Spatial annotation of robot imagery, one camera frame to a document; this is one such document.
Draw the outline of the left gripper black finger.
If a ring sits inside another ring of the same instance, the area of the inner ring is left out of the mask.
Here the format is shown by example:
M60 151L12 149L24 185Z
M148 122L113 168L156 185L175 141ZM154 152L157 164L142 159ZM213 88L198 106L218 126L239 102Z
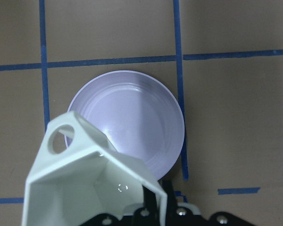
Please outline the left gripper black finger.
M162 180L159 184L165 197L142 186L143 189L143 207L149 212L172 212L177 207L176 192L173 189L173 184L170 180Z

